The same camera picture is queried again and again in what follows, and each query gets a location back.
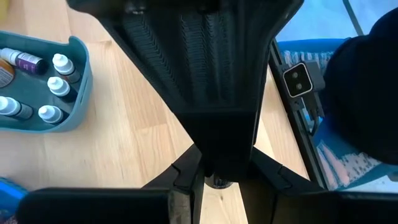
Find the bottle label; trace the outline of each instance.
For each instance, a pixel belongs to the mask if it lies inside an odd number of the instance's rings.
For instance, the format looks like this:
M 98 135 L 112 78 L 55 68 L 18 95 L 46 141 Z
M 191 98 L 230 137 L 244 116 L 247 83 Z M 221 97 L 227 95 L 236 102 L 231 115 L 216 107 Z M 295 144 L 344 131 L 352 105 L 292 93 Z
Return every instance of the bottle label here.
M 27 106 L 21 103 L 21 110 L 18 114 L 15 114 L 15 117 L 22 119 L 29 119 L 33 114 L 33 109 L 30 106 Z
M 62 112 L 62 118 L 59 121 L 59 123 L 64 122 L 69 117 L 69 114 L 67 112 L 65 112 L 64 110 L 61 110 L 61 112 Z
M 16 58 L 16 65 L 28 72 L 35 73 L 36 65 L 41 58 L 28 53 L 21 53 Z
M 13 74 L 8 72 L 4 68 L 0 67 L 0 88 L 10 84 L 13 78 L 14 78 Z
M 62 75 L 68 83 L 76 83 L 80 79 L 80 74 L 75 70 L 70 75 Z
M 66 103 L 72 103 L 72 102 L 75 102 L 75 101 L 76 101 L 77 94 L 78 94 L 77 91 L 74 90 L 74 89 L 71 87 L 68 94 L 66 94 L 65 96 L 59 96 L 59 98 L 60 98 L 62 101 L 66 102 Z

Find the blue bin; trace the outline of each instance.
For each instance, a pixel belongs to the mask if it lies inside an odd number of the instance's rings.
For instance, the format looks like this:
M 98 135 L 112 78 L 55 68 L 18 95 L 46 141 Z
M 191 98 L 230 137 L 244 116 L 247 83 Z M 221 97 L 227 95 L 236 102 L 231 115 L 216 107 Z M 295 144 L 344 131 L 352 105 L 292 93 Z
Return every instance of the blue bin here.
M 19 202 L 27 193 L 19 185 L 0 177 L 0 223 L 15 214 Z
M 77 128 L 85 118 L 93 87 L 90 60 L 84 43 L 77 37 L 70 37 L 68 44 L 60 44 L 0 31 L 0 49 L 5 47 L 43 58 L 49 63 L 49 69 L 45 75 L 31 75 L 16 69 L 15 79 L 8 86 L 0 88 L 1 96 L 12 97 L 34 109 L 33 117 L 27 121 L 0 116 L 0 130 L 49 133 L 70 131 Z M 55 53 L 66 55 L 74 63 L 77 72 L 81 74 L 80 81 L 71 84 L 71 87 L 78 91 L 76 102 L 64 103 L 53 95 L 47 87 L 49 77 L 57 76 L 57 72 L 52 66 L 52 57 Z M 56 126 L 45 123 L 37 114 L 37 110 L 43 105 L 58 106 L 69 113 L 70 116 Z

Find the black cable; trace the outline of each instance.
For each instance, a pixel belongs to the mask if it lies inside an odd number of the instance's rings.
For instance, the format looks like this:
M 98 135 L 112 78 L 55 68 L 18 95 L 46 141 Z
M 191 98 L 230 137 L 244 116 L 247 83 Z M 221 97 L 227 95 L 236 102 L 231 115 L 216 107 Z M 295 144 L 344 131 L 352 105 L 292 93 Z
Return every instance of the black cable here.
M 312 127 L 312 130 L 311 130 L 311 136 L 315 135 L 315 133 L 318 130 L 318 127 L 319 127 L 319 117 L 316 116 L 316 117 L 314 117 L 314 120 L 313 120 L 313 127 Z

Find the purple label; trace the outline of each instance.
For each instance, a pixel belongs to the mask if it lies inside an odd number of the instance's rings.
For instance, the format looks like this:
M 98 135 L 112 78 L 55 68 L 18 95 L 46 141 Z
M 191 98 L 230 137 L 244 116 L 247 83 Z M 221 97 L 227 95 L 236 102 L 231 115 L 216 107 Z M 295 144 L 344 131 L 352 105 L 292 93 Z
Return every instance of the purple label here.
M 35 73 L 36 71 L 36 64 L 32 62 L 25 61 L 23 59 L 16 58 L 16 65 L 18 68 L 23 69 L 25 71 Z
M 41 58 L 28 53 L 21 53 L 16 58 L 16 65 L 25 71 L 35 73 L 36 65 L 41 60 Z

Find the white dropper bottle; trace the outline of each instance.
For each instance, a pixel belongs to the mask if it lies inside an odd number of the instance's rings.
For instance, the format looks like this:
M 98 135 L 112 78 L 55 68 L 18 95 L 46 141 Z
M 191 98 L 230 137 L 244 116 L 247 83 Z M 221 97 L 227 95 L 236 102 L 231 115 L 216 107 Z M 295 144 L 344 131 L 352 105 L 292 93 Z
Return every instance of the white dropper bottle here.
M 67 81 L 60 77 L 50 77 L 47 81 L 47 86 L 50 91 L 66 103 L 71 103 L 76 100 L 76 90 L 70 88 Z
M 33 108 L 11 97 L 0 96 L 0 115 L 25 120 L 33 115 Z
M 43 75 L 49 68 L 44 59 L 19 50 L 3 48 L 0 50 L 0 57 L 11 65 L 33 74 Z
M 68 83 L 76 83 L 80 79 L 80 74 L 76 71 L 73 62 L 65 55 L 55 54 L 52 63 L 56 71 L 66 79 Z
M 39 117 L 49 124 L 59 124 L 67 118 L 66 112 L 57 106 L 44 105 L 39 109 Z

